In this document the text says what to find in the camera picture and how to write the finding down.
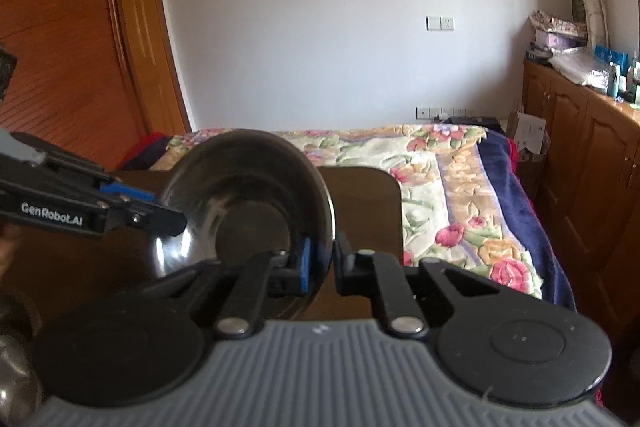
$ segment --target bed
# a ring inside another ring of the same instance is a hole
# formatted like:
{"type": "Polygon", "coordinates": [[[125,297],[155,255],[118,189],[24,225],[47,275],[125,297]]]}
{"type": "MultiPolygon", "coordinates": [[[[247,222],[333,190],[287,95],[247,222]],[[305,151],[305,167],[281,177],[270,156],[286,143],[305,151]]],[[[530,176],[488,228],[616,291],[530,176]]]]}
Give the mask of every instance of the bed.
{"type": "MultiPolygon", "coordinates": [[[[169,170],[228,129],[173,137],[152,170],[169,170]]],[[[568,280],[514,175],[513,143],[478,126],[405,124],[279,132],[316,166],[388,172],[402,193],[403,261],[437,257],[575,309],[568,280]]]]}

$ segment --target cabinet door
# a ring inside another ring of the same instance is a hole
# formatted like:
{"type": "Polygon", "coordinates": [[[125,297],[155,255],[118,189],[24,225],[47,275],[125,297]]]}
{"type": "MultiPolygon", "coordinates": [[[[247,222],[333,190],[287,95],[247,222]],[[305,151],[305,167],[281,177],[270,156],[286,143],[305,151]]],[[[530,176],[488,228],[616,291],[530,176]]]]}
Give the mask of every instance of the cabinet door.
{"type": "Polygon", "coordinates": [[[640,316],[640,284],[638,284],[638,235],[640,202],[635,205],[623,232],[617,238],[610,259],[599,276],[604,288],[609,321],[618,333],[640,316]]]}
{"type": "Polygon", "coordinates": [[[551,83],[546,129],[551,146],[546,156],[544,185],[554,204],[568,210],[575,185],[578,139],[587,112],[587,93],[564,78],[551,83]]]}
{"type": "Polygon", "coordinates": [[[524,111],[527,114],[545,118],[549,98],[550,77],[547,74],[531,71],[528,84],[527,102],[525,103],[524,111]]]}
{"type": "Polygon", "coordinates": [[[0,126],[113,169],[146,136],[113,0],[0,0],[18,57],[0,126]]]}
{"type": "Polygon", "coordinates": [[[589,101],[582,127],[575,156],[578,182],[567,218],[576,250],[600,265],[606,263],[628,217],[627,184],[640,127],[597,98],[589,101]]]}

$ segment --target bottle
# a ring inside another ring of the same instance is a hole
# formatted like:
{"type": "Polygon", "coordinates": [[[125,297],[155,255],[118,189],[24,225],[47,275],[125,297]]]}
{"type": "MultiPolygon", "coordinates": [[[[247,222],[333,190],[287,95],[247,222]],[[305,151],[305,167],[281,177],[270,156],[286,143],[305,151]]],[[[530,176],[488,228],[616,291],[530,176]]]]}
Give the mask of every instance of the bottle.
{"type": "Polygon", "coordinates": [[[634,77],[634,68],[636,67],[637,61],[638,61],[638,52],[634,52],[634,59],[630,62],[628,70],[626,70],[627,89],[630,87],[630,84],[632,83],[632,79],[634,77]]]}
{"type": "Polygon", "coordinates": [[[634,58],[629,64],[629,69],[626,70],[626,97],[625,100],[630,103],[636,102],[636,94],[638,91],[638,85],[635,83],[635,79],[638,77],[638,52],[634,52],[634,58]]]}
{"type": "Polygon", "coordinates": [[[634,103],[640,105],[640,60],[634,61],[634,87],[636,88],[636,99],[634,103]]]}
{"type": "Polygon", "coordinates": [[[613,62],[609,63],[609,85],[607,86],[607,96],[610,96],[614,100],[618,97],[618,64],[613,62]]]}

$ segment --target black circular pad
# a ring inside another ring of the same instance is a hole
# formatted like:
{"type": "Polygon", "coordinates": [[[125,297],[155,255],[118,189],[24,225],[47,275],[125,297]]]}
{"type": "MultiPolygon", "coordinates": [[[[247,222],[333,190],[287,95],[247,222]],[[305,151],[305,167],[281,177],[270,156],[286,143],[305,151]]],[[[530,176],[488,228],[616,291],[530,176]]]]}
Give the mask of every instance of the black circular pad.
{"type": "Polygon", "coordinates": [[[564,336],[537,321],[510,321],[493,331],[494,349],[514,362],[541,363],[556,359],[564,349],[564,336]]]}
{"type": "Polygon", "coordinates": [[[203,351],[202,332],[171,301],[116,296],[47,325],[31,354],[48,392],[80,405],[117,407],[177,387],[203,351]]]}
{"type": "Polygon", "coordinates": [[[599,326],[527,296],[465,299],[442,327],[436,350],[464,386],[521,407],[580,398],[602,381],[610,363],[599,326]]]}

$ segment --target wooden wardrobe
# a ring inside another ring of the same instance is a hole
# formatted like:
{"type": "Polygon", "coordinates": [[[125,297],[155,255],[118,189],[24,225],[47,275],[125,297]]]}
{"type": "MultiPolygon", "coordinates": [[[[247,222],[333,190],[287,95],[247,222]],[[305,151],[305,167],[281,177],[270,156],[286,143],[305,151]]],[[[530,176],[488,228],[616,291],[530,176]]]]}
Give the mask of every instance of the wooden wardrobe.
{"type": "Polygon", "coordinates": [[[640,321],[640,113],[528,60],[522,103],[551,139],[536,211],[578,310],[617,341],[640,321]]]}
{"type": "Polygon", "coordinates": [[[18,57],[0,125],[114,168],[148,134],[117,0],[0,0],[0,45],[18,57]]]}

